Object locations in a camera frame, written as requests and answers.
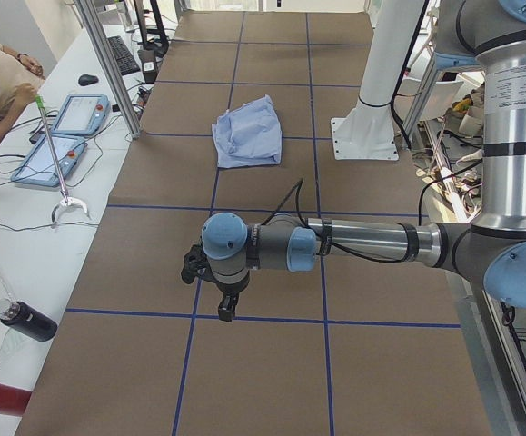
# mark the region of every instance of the white mounting plate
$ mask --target white mounting plate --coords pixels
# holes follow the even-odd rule
[[[349,138],[341,138],[336,132],[343,121],[345,121],[345,118],[332,118],[331,121],[333,154],[335,155],[335,159],[397,161],[400,158],[394,141],[391,141],[390,144],[377,144],[375,147],[376,150],[368,150],[367,147],[362,150],[359,144],[356,144]]]

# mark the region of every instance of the light blue cloth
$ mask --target light blue cloth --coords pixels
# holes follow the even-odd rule
[[[281,125],[268,95],[226,111],[212,135],[220,168],[281,163]]]

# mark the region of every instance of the computer mouse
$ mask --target computer mouse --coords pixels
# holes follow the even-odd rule
[[[96,75],[83,74],[79,77],[79,84],[81,86],[88,86],[89,84],[96,84],[97,82],[99,82],[99,77]]]

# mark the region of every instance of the person's arm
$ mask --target person's arm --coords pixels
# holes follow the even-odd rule
[[[24,109],[35,100],[36,90],[31,84],[20,84],[16,96],[6,116],[0,120],[0,143],[6,136]]]
[[[14,59],[20,62],[24,68],[26,68],[35,76],[43,77],[43,67],[32,56],[29,56],[26,53],[18,53],[14,48],[11,48],[7,45],[2,46],[2,51],[7,55],[11,55]]]

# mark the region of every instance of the white table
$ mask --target white table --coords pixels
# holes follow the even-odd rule
[[[108,36],[120,35],[127,45],[135,48],[135,42],[131,42],[131,35],[125,34],[120,25],[107,25],[105,32]],[[81,74],[97,75],[99,83],[81,87],[77,83]],[[126,88],[138,84],[138,81],[143,81],[141,73],[124,76]],[[136,91],[137,87],[133,88],[130,95],[135,96]],[[40,90],[47,110],[59,109],[68,94],[106,94],[110,103],[115,104],[85,30],[77,36]],[[36,105],[31,104],[17,123],[38,115]],[[108,119],[115,115],[116,113],[110,113]],[[35,127],[36,123],[32,123],[11,132],[0,145],[0,154],[27,154],[32,148],[28,142],[28,132]],[[75,188],[69,188],[72,196],[86,201],[91,217],[87,219],[81,209],[75,208],[62,213],[59,221],[99,223],[130,139],[123,117],[98,137],[97,142],[103,149],[103,157],[82,183]],[[99,154],[93,141],[90,141],[81,162],[67,182],[73,184],[80,180]],[[1,171],[12,170],[18,165],[18,162],[2,162]],[[0,174],[0,183],[10,180],[9,177]],[[19,187],[14,183],[6,184],[0,187],[0,223],[15,228],[48,224],[51,212],[60,200],[61,194],[58,190],[39,190]],[[0,273],[11,284],[12,291],[19,300],[28,302],[59,322],[95,231],[95,227],[80,225],[64,225],[55,229],[45,228],[20,233],[0,228]],[[0,382],[32,390],[50,345],[51,342],[25,342],[18,352],[0,364]],[[0,415],[0,436],[13,435],[19,422],[19,418]]]

